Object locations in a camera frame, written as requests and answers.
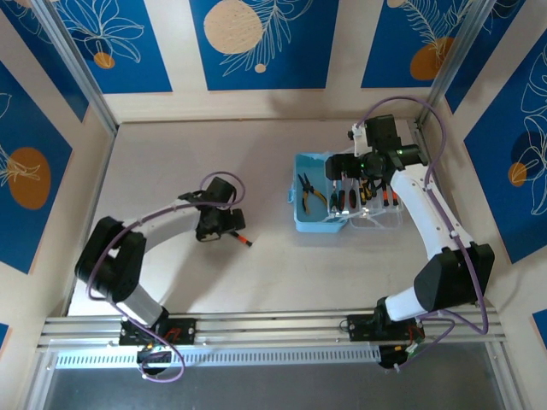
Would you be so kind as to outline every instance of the white table surface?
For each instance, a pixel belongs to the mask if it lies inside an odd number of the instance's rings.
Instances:
[[[123,125],[96,220],[131,219],[195,190],[206,174],[227,170],[247,186],[241,204],[255,244],[231,237],[199,243],[183,233],[144,258],[141,284],[173,313],[368,308],[406,289],[426,263],[405,213],[396,231],[299,233],[287,203],[298,152],[350,147],[347,120],[222,121]],[[411,143],[405,120],[397,121]],[[79,282],[71,315],[112,314],[85,298]]]

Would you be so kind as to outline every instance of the white wall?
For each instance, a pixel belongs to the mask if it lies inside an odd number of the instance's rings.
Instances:
[[[2,12],[0,38],[0,60],[73,148],[32,272],[0,262],[0,322],[11,330],[0,358],[0,408],[8,410],[21,398],[44,319],[60,313],[70,291],[109,137],[91,110],[78,121]]]
[[[440,180],[445,194],[453,196],[463,225],[478,243],[489,243],[494,249],[496,262],[486,295],[499,312],[517,371],[534,409],[547,408],[547,351],[532,323],[532,313],[547,308],[547,249],[510,264],[463,140],[547,29],[546,16],[545,1],[527,0],[455,114],[450,113],[445,102],[440,106],[449,129]],[[439,134],[433,117],[428,125],[426,138],[434,146]]]
[[[382,8],[378,0],[340,0],[324,91],[207,91],[188,0],[145,0],[173,93],[107,95],[119,122],[237,118],[354,118],[384,97],[429,88],[362,90],[362,76]],[[389,112],[419,109],[398,102]]]

